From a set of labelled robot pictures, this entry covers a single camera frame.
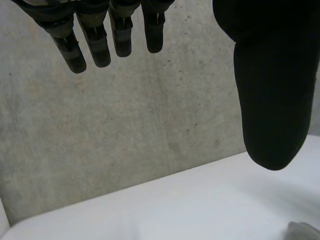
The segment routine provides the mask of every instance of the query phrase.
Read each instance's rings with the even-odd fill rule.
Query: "white surface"
[[[10,228],[7,215],[0,199],[0,238]]]
[[[279,240],[320,228],[320,137],[284,170],[242,153],[25,220],[1,240]]]

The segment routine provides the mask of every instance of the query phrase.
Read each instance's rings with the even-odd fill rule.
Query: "robotic finger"
[[[12,0],[50,34],[70,70],[76,74],[87,65],[73,31],[75,1]]]
[[[111,63],[104,19],[109,0],[82,0],[76,5],[76,16],[90,49],[94,63],[104,68]]]
[[[140,0],[111,0],[109,16],[115,52],[119,57],[131,54],[131,31],[133,23],[131,16],[140,6]]]
[[[142,0],[146,45],[152,54],[162,50],[166,21],[165,11],[173,3],[174,0]]]

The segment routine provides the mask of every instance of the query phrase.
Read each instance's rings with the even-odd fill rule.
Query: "robotic hand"
[[[142,5],[147,48],[158,53],[163,46],[165,11],[174,0],[12,0],[50,34],[70,70],[86,70],[86,61],[73,31],[74,13],[97,67],[110,64],[104,19],[109,12],[116,54],[131,54],[131,15]]]
[[[107,10],[116,53],[131,53],[131,15],[142,5],[148,50],[163,45],[164,12],[174,0],[12,0],[53,38],[74,73],[86,62],[73,32],[76,13],[98,67],[110,63]],[[235,44],[234,71],[246,149],[270,170],[286,167],[308,133],[320,57],[320,1],[213,0]]]

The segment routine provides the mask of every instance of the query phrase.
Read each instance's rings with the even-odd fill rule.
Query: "gray concrete wall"
[[[171,6],[159,54],[147,51],[139,9],[131,56],[116,56],[110,34],[103,69],[76,23],[79,75],[12,2],[0,13],[0,197],[11,224],[245,150],[234,44],[211,0]]]

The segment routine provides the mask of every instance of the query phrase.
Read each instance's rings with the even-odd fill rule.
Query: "gray object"
[[[284,240],[320,240],[320,231],[305,222],[290,222]]]

